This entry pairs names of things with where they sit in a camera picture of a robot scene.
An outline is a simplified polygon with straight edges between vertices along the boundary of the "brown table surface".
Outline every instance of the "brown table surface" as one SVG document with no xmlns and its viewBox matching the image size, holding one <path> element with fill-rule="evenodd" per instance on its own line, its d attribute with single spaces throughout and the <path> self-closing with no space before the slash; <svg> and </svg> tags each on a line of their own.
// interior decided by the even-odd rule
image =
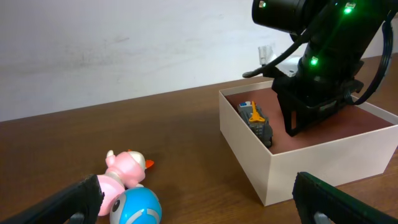
<svg viewBox="0 0 398 224">
<path fill-rule="evenodd" d="M 366 60 L 369 83 L 379 58 Z M 398 56 L 369 102 L 398 114 Z M 106 152 L 132 149 L 155 161 L 143 184 L 159 197 L 162 223 L 299 223 L 294 201 L 264 208 L 220 133 L 218 90 L 253 78 L 0 123 L 0 220 L 88 174 Z M 339 187 L 398 218 L 398 153 L 383 175 Z M 98 223 L 108 223 L 108 217 Z"/>
</svg>

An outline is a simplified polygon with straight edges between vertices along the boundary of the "blue toy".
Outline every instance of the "blue toy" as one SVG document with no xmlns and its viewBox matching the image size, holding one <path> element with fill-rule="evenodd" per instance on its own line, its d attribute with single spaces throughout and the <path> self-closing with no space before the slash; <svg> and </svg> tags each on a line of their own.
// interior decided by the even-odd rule
<svg viewBox="0 0 398 224">
<path fill-rule="evenodd" d="M 111 224 L 159 224 L 162 208 L 153 191 L 135 187 L 123 192 L 113 203 Z"/>
</svg>

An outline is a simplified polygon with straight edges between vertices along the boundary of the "white wall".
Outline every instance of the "white wall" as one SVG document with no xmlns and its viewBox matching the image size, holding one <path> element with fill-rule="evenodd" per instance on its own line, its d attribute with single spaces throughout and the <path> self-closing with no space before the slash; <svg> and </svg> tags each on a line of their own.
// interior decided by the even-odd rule
<svg viewBox="0 0 398 224">
<path fill-rule="evenodd" d="M 2 0 L 0 121 L 237 80 L 271 43 L 250 0 Z"/>
</svg>

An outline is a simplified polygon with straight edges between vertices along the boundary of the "pink plush toy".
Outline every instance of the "pink plush toy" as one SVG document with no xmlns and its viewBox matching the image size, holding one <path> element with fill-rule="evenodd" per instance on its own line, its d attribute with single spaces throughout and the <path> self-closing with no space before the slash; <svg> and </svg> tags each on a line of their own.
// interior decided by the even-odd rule
<svg viewBox="0 0 398 224">
<path fill-rule="evenodd" d="M 145 161 L 139 152 L 122 152 L 115 156 L 110 150 L 106 154 L 108 168 L 104 175 L 98 175 L 99 185 L 104 193 L 104 200 L 99 210 L 99 216 L 109 214 L 114 199 L 127 188 L 142 187 L 139 182 L 145 178 L 145 169 L 153 164 Z"/>
</svg>

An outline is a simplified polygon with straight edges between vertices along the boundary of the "black cable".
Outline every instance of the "black cable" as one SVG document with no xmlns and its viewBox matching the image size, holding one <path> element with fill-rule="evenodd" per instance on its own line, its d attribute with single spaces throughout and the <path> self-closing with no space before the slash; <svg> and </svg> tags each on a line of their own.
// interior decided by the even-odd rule
<svg viewBox="0 0 398 224">
<path fill-rule="evenodd" d="M 351 97 L 351 91 L 346 90 L 344 99 L 347 102 L 347 104 L 360 105 L 364 103 L 379 88 L 380 83 L 383 81 L 384 77 L 386 76 L 386 73 L 388 72 L 388 69 L 390 67 L 391 54 L 392 54 L 393 41 L 394 41 L 394 34 L 392 32 L 391 20 L 394 18 L 396 13 L 397 11 L 391 11 L 387 15 L 387 19 L 382 25 L 382 32 L 384 39 L 383 54 L 375 77 L 373 78 L 371 84 L 369 85 L 365 93 L 356 101 L 353 101 Z"/>
<path fill-rule="evenodd" d="M 334 8 L 336 7 L 336 0 L 329 1 L 329 3 L 323 7 L 323 9 L 319 12 L 317 16 L 315 16 L 304 31 L 304 33 L 297 38 L 297 40 L 279 57 L 275 58 L 275 60 L 271 61 L 267 65 L 257 68 L 254 71 L 246 72 L 243 74 L 243 78 L 251 78 L 255 77 L 256 75 L 265 73 L 270 68 L 274 68 L 279 63 L 283 62 L 287 57 L 289 57 L 292 53 L 294 53 L 302 44 L 307 43 L 312 35 L 318 30 L 319 26 L 322 22 L 333 12 Z"/>
</svg>

